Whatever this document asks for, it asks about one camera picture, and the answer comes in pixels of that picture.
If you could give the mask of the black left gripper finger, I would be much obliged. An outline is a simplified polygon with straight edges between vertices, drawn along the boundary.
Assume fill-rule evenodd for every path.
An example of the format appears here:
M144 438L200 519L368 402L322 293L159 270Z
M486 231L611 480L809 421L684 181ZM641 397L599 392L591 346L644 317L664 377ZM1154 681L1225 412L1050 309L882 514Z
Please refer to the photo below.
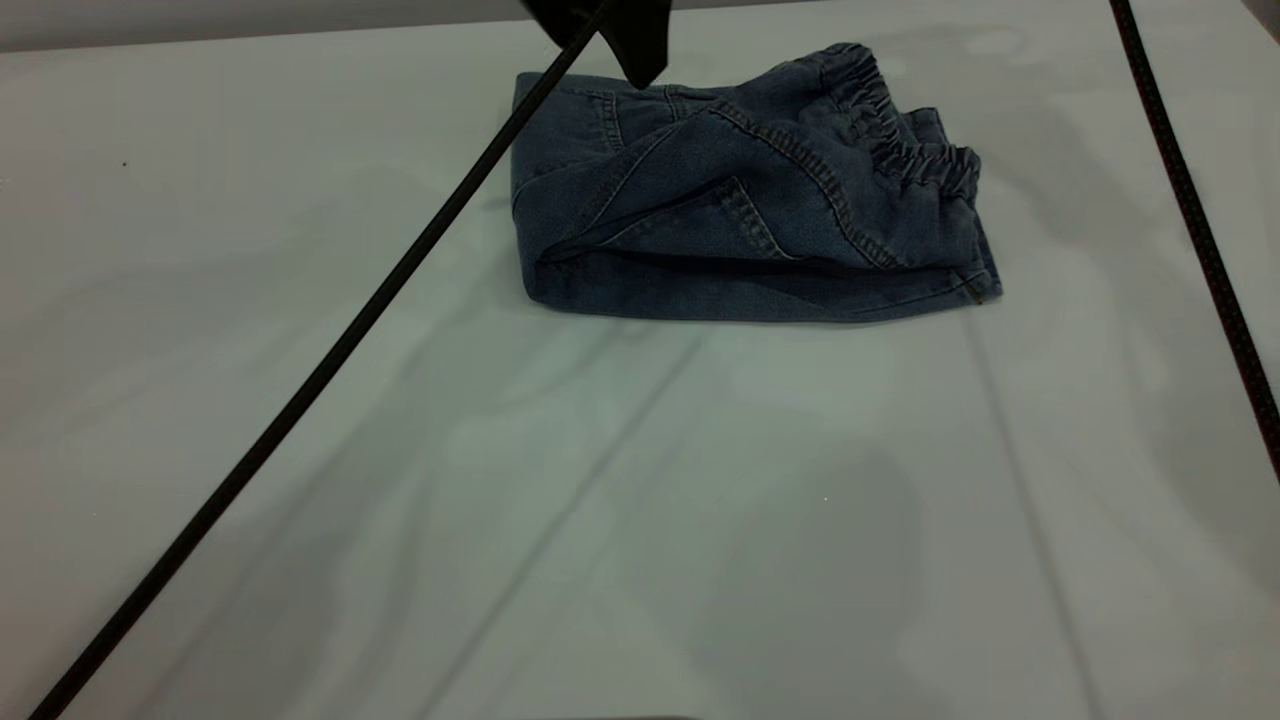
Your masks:
M538 23L547 37L561 49L590 38L596 32L593 20L600 1L593 0L522 0L520 5Z
M623 77L649 88L668 65L671 1L612 1L599 35Z

